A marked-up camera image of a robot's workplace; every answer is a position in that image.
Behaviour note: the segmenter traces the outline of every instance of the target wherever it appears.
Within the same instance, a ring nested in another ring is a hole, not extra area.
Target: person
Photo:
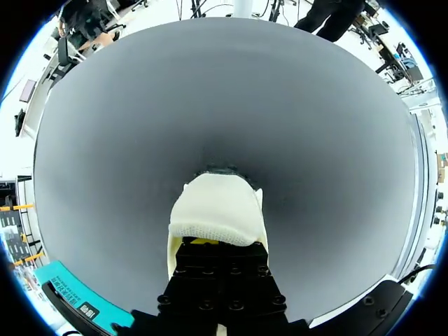
[[[336,42],[364,9],[364,0],[314,0],[307,16],[294,28],[312,33],[328,18],[317,36]]]
[[[87,39],[79,50],[84,50],[91,44],[106,47],[120,37],[119,32],[112,34],[106,31],[101,10],[92,0],[70,0],[59,10],[58,19],[59,36],[78,33]]]

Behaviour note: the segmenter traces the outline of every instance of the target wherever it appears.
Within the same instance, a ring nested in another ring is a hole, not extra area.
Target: leg
[[[81,47],[79,47],[78,51],[85,50],[90,47],[90,41],[86,41]]]
[[[94,41],[93,43],[99,43],[103,47],[107,47],[110,44],[113,43],[113,37],[115,34],[112,33],[101,33]]]
[[[342,0],[337,10],[328,18],[323,28],[318,31],[317,36],[330,42],[336,42],[350,28],[363,9],[363,0]]]
[[[314,0],[314,3],[303,19],[294,26],[300,30],[312,33],[318,29],[328,16],[336,10],[337,0]]]

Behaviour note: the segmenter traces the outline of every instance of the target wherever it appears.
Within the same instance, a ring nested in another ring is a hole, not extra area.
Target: black pants
[[[328,18],[317,36],[336,42],[364,9],[364,0],[314,0],[306,17],[295,28],[312,33]]]

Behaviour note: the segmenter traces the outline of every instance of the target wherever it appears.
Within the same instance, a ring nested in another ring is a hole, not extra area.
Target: desk
[[[31,99],[28,102],[19,137],[30,137],[32,140],[36,140],[48,91],[53,84],[53,81],[49,79],[49,75],[57,68],[58,64],[57,52],[54,52],[41,77],[38,79]]]
[[[403,76],[406,77],[406,79],[412,83],[412,77],[409,74],[407,67],[401,62],[400,59],[397,59],[395,57],[395,54],[397,53],[395,48],[388,42],[386,42],[385,39],[382,38],[381,36],[378,36],[377,40],[380,44],[379,54],[381,55],[381,58],[384,60],[384,64],[381,65],[375,72],[377,74],[380,74],[388,67],[395,65],[400,71],[400,73],[402,73]]]
[[[290,321],[392,272],[414,200],[399,96],[337,45],[259,20],[173,22],[98,52],[53,89],[35,158],[48,255],[117,307],[151,314],[167,285],[170,211],[211,163],[262,188]]]

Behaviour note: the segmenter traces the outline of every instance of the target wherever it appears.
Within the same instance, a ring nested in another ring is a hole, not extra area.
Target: teal label
[[[59,261],[53,261],[49,265],[38,268],[34,273],[41,285],[51,281],[55,290],[74,309],[87,320],[112,335],[116,335],[116,332],[111,327],[112,323],[130,327],[134,322],[134,318],[130,313],[96,294],[70,273]]]

